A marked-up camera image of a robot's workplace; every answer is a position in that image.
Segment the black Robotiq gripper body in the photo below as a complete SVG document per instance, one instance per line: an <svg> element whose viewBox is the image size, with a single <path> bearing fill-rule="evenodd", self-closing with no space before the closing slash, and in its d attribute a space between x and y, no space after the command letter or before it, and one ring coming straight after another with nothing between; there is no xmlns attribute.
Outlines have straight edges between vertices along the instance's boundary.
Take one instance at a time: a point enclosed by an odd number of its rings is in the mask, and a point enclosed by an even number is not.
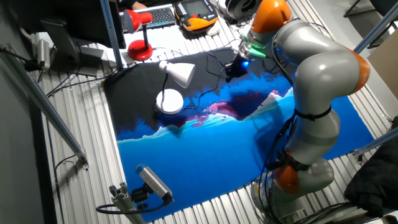
<svg viewBox="0 0 398 224"><path fill-rule="evenodd" d="M249 59L237 54L234 60L231 62L231 65L229 66L229 72L232 73L233 71L236 71L238 76L243 76L247 74L248 66Z"/></svg>

